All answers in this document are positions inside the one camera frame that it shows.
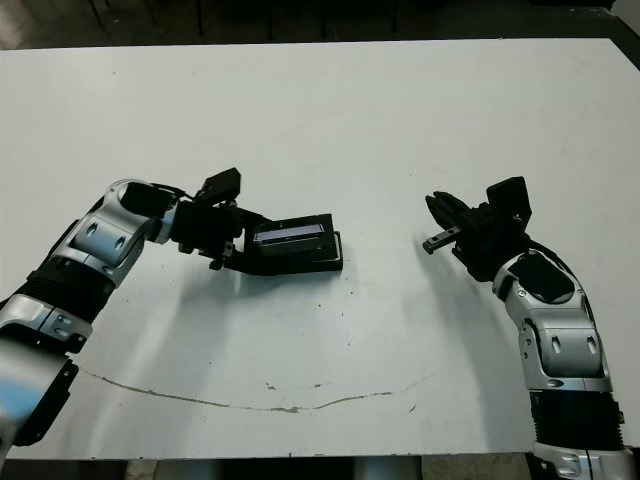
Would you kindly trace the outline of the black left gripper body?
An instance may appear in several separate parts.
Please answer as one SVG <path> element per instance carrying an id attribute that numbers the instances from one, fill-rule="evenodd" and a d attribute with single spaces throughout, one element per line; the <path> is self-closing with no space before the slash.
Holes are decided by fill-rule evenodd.
<path id="1" fill-rule="evenodd" d="M 221 270 L 226 245 L 233 244 L 247 226 L 236 219 L 235 204 L 205 205 L 182 201 L 172 223 L 172 241 L 184 254 L 194 251 L 210 259 L 211 270 Z"/>

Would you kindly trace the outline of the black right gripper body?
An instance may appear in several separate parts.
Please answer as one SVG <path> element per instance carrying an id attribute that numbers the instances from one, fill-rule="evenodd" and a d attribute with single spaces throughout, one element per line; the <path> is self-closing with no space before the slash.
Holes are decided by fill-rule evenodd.
<path id="1" fill-rule="evenodd" d="M 528 203 L 483 202 L 462 216 L 457 227 L 428 237 L 422 244 L 433 254 L 449 244 L 452 253 L 477 281 L 492 281 L 500 267 L 527 249 Z"/>

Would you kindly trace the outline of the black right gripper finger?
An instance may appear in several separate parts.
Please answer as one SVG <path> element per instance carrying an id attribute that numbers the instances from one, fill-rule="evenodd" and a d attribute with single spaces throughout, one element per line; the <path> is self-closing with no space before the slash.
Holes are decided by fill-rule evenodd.
<path id="1" fill-rule="evenodd" d="M 460 216 L 470 210 L 466 203 L 450 193 L 436 191 L 433 197 L 440 216 Z"/>
<path id="2" fill-rule="evenodd" d="M 436 210 L 436 205 L 434 202 L 434 197 L 433 194 L 432 195 L 426 195 L 425 196 L 425 202 L 427 205 L 427 208 L 429 210 L 429 212 L 431 213 L 432 217 L 434 218 L 434 220 L 436 221 L 436 223 L 442 227 L 444 230 L 448 230 L 450 228 L 453 227 L 457 227 L 460 224 L 460 220 L 462 218 L 463 215 L 462 214 L 460 216 L 440 216 L 439 212 Z"/>

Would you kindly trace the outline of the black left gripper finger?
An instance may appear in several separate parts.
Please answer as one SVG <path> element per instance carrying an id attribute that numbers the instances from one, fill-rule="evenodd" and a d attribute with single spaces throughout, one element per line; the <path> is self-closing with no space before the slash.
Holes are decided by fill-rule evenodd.
<path id="1" fill-rule="evenodd" d="M 240 207 L 235 208 L 235 215 L 241 226 L 259 226 L 270 222 L 269 218 Z"/>
<path id="2" fill-rule="evenodd" d="M 244 274 L 269 274 L 265 258 L 255 252 L 239 251 L 233 244 L 225 246 L 223 266 Z"/>

